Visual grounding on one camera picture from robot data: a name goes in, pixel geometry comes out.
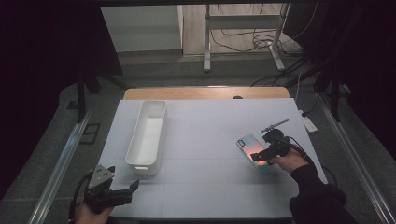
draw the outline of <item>white container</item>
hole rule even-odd
[[[137,175],[156,175],[161,168],[166,102],[145,101],[125,160]]]

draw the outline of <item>wooden floor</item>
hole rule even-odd
[[[210,15],[278,15],[282,4],[234,4],[234,5],[210,5]],[[205,43],[205,5],[186,5],[183,6],[183,53],[184,55],[202,55],[204,54]],[[246,53],[246,52],[268,52],[265,42],[262,41],[260,47],[255,48],[253,44],[254,30],[213,30],[210,36],[211,53]],[[255,36],[258,39],[272,39],[264,35],[274,35],[274,32],[268,30],[255,30]],[[290,40],[289,37],[282,35],[282,42]],[[285,48],[299,48],[293,41],[288,41]]]

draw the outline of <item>black sleeve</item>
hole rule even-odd
[[[290,199],[290,211],[297,224],[358,223],[344,208],[345,193],[332,184],[323,184],[315,167],[302,166],[291,177],[299,186],[297,197]]]

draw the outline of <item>gray carpet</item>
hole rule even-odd
[[[295,59],[287,59],[286,66]],[[123,77],[115,77],[131,87],[168,87],[168,86],[250,86],[260,77],[278,74],[274,62],[268,55],[258,56],[219,56],[212,62],[212,71],[203,72],[202,58],[182,58],[177,62],[157,62],[155,59],[145,63],[135,63],[134,59],[123,60]],[[299,71],[290,78],[297,77]],[[105,79],[98,78],[101,84],[99,94],[87,93],[88,101],[95,98],[90,128],[98,128],[96,138],[91,134],[81,137],[75,155],[70,162],[55,200],[52,203],[45,223],[66,223],[68,206],[73,196],[77,182],[97,164],[106,137],[110,129],[112,118],[117,110],[118,102],[122,99],[124,90]],[[299,86],[297,106],[307,111],[317,100],[311,85],[314,77],[305,80]],[[296,95],[297,87],[290,88],[290,94]],[[34,154],[22,169],[18,178],[0,202],[0,223],[26,223],[47,184],[52,169],[58,160],[64,144],[71,133],[76,120],[77,110],[67,109],[71,101],[76,101],[76,88],[66,88],[60,96],[60,105],[54,115],[52,123],[37,145]],[[318,132],[310,135],[311,141],[321,163],[335,176],[325,172],[329,182],[338,183],[348,198],[346,209],[359,223],[381,223],[374,207],[355,175],[345,152],[335,136],[329,121],[319,105],[308,115],[317,125]],[[371,172],[376,184],[385,195],[391,209],[396,209],[396,165],[388,152],[374,138],[369,130],[354,115],[346,103],[340,99],[340,117],[359,153]],[[136,221],[122,220],[121,223],[136,223]]]

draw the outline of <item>white power adapter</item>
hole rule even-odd
[[[300,115],[303,114],[303,110],[299,110],[298,112],[300,112]],[[318,131],[318,128],[308,117],[301,116],[301,121],[303,122],[308,133],[316,133]]]

